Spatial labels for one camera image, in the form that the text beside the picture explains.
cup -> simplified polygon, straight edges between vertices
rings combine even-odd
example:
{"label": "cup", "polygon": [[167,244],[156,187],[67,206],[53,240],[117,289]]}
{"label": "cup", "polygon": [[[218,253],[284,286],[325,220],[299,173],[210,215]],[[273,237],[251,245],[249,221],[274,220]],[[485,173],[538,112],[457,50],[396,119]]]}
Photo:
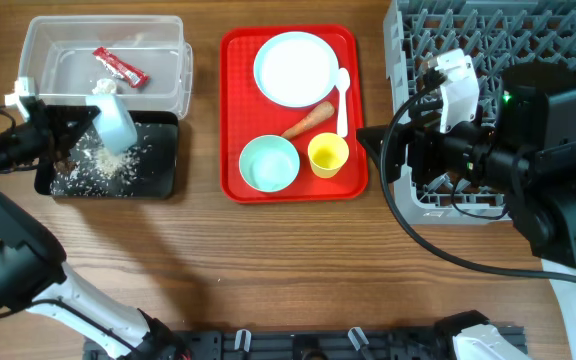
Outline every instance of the cup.
{"label": "cup", "polygon": [[348,161],[349,155],[346,140],[337,134],[319,134],[308,144],[310,167],[315,175],[323,179],[335,176]]}
{"label": "cup", "polygon": [[299,173],[299,153],[290,141],[282,137],[260,136],[241,152],[239,171],[253,189],[277,192],[295,181]]}

red tray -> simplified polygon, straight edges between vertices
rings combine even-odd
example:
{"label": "red tray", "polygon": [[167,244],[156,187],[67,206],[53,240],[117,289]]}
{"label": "red tray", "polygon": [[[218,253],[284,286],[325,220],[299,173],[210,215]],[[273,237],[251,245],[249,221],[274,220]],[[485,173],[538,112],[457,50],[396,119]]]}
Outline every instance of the red tray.
{"label": "red tray", "polygon": [[[336,132],[337,113],[323,124],[292,140],[299,152],[301,167],[295,181],[286,189],[266,194],[248,186],[239,173],[239,155],[252,139],[268,134],[281,135],[308,114],[315,106],[303,109],[287,108],[267,99],[257,87],[253,63],[261,46],[275,35],[287,31],[304,31],[319,36],[337,54],[339,66],[350,73],[347,92],[348,162],[331,179],[321,179],[310,169],[306,149],[308,143],[322,132]],[[235,29],[221,40],[221,189],[239,203],[269,203],[309,200],[351,199],[361,194],[368,184],[366,153],[355,137],[363,127],[359,90],[359,69],[355,38],[339,25],[296,25]],[[333,89],[322,101],[330,101],[335,108],[339,92]]]}

plastic container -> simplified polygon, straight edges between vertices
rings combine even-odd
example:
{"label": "plastic container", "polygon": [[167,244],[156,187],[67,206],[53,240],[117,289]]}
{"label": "plastic container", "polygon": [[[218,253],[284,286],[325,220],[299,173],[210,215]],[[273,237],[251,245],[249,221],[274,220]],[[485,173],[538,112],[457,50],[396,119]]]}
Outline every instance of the plastic container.
{"label": "plastic container", "polygon": [[39,16],[30,22],[19,76],[35,80],[48,105],[84,105],[100,78],[111,75],[92,55],[106,47],[150,80],[133,89],[117,80],[128,110],[170,111],[183,118],[192,88],[192,48],[177,16]]}
{"label": "plastic container", "polygon": [[[505,68],[538,60],[565,64],[576,72],[576,0],[392,0],[383,26],[393,112],[417,92],[421,64],[457,47],[473,58],[481,89],[479,105],[488,123],[497,117]],[[405,115],[402,123],[408,121]],[[429,184],[414,184],[410,168],[404,166],[394,184],[395,201],[413,225],[488,223],[450,205],[453,187],[462,210],[501,214],[502,194],[469,185],[465,180],[454,183],[446,174]]]}
{"label": "plastic container", "polygon": [[[280,135],[303,119],[316,104],[305,108],[278,105],[259,90],[253,74],[253,63],[259,49],[273,36],[289,31],[304,31],[327,42],[337,55],[339,66],[350,73],[348,102],[349,135],[346,138],[349,157],[339,173],[330,179],[317,177],[310,168],[308,144],[324,132],[336,132],[337,116],[291,140],[300,157],[300,170],[295,181],[276,193],[261,193],[246,184],[239,173],[239,156],[248,142],[262,135]],[[235,29],[221,41],[220,60],[220,177],[223,192],[239,203],[269,203],[313,200],[351,199],[361,194],[368,184],[366,152],[355,137],[363,127],[357,45],[350,31],[339,25],[296,25]],[[322,101],[339,103],[339,92],[333,89]]]}

yellow cup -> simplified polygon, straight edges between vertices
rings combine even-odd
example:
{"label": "yellow cup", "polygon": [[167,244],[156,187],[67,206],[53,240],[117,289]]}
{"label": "yellow cup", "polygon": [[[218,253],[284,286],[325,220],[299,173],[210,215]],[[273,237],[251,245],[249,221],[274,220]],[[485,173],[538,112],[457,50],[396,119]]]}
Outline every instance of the yellow cup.
{"label": "yellow cup", "polygon": [[337,134],[319,134],[308,144],[310,167],[320,178],[328,179],[335,176],[348,161],[349,155],[346,140]]}

white spoon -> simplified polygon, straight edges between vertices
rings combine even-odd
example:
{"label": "white spoon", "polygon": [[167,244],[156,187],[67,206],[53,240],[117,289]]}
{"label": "white spoon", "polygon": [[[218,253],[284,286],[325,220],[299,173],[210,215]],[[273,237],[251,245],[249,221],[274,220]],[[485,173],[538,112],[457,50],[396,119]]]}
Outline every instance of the white spoon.
{"label": "white spoon", "polygon": [[346,68],[339,69],[337,84],[339,90],[339,107],[337,108],[337,135],[348,136],[348,113],[346,111],[346,91],[350,87],[350,74]]}

